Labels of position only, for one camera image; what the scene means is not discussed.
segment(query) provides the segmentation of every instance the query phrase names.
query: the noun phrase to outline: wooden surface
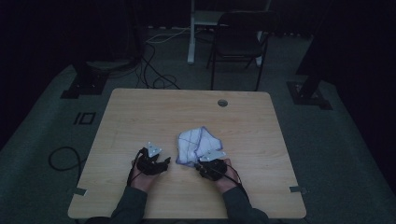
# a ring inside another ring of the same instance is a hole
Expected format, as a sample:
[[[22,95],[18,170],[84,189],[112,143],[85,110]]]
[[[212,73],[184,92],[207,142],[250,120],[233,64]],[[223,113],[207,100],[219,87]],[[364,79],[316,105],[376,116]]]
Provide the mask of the wooden surface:
[[[218,100],[228,101],[226,107]],[[172,157],[148,195],[145,218],[226,218],[214,184],[175,163],[180,133],[206,126],[242,178],[253,207],[269,217],[301,218],[305,207],[271,97],[265,92],[116,89],[92,144],[68,214],[109,217],[123,193],[131,160],[150,141]]]

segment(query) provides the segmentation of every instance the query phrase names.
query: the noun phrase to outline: white cloth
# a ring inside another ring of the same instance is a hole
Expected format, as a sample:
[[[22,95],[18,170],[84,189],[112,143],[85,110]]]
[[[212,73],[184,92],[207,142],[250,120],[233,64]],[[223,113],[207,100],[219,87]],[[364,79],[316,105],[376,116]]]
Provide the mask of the white cloth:
[[[221,141],[206,127],[188,130],[178,136],[177,164],[193,166],[209,150],[222,150]]]

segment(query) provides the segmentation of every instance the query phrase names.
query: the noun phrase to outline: gray carpet floor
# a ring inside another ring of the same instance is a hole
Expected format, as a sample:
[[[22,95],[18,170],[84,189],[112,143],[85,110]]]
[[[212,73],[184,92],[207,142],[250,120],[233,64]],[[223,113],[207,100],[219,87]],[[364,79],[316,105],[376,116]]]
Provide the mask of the gray carpet floor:
[[[149,32],[160,33],[177,31]],[[161,74],[174,76],[176,84],[184,90],[210,87],[210,70],[205,69],[210,44],[202,39],[210,40],[211,35],[197,36],[193,65],[187,64],[188,35],[152,44],[155,55],[150,63]],[[290,98],[286,82],[306,79],[295,72],[310,41],[293,36],[272,38],[259,88],[272,96],[297,180],[307,190],[303,195],[306,220],[271,220],[271,223],[396,223],[395,195],[376,167],[336,88],[326,82],[319,85],[333,110],[295,105]],[[146,48],[147,60],[152,52],[152,48]],[[115,63],[92,64],[101,68],[115,66]],[[111,92],[116,88],[146,88],[138,78],[144,65],[112,73],[101,95],[81,95],[78,99],[60,99],[76,75],[73,67],[66,67],[53,79],[0,151],[0,223],[75,223],[67,216],[67,209],[77,184],[78,169],[57,172],[50,168],[48,157],[54,149],[69,146],[86,158]],[[236,63],[219,65],[215,90],[253,90],[258,68],[243,67]],[[148,69],[148,82],[152,83],[156,77]],[[91,125],[78,125],[75,124],[78,113],[96,113],[96,116]],[[53,163],[59,167],[76,162],[75,155],[67,150],[53,157]]]

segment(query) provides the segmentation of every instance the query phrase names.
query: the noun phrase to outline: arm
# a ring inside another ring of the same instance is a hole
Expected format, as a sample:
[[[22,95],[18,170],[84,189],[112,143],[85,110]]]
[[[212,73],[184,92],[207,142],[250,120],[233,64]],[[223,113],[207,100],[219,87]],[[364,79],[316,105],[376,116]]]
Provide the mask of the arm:
[[[125,187],[119,204],[111,215],[110,223],[137,224],[145,215],[148,192],[158,175],[140,174],[136,167],[134,173],[130,175],[134,180],[130,186]]]
[[[224,161],[228,166],[231,166],[229,159]],[[226,175],[238,182],[238,175],[233,169],[228,168]],[[222,177],[215,184],[220,193],[222,193],[231,224],[268,223],[268,216],[263,211],[253,208],[243,191],[232,180]]]

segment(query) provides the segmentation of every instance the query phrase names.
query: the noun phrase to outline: forearm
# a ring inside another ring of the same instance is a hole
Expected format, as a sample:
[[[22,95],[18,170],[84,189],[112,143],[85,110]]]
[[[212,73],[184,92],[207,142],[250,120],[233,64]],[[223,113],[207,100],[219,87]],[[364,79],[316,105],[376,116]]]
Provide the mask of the forearm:
[[[253,208],[240,188],[229,189],[222,196],[231,224],[268,223],[268,216],[263,211]]]
[[[131,187],[125,187],[122,197],[111,215],[110,223],[137,224],[145,214],[147,193]]]

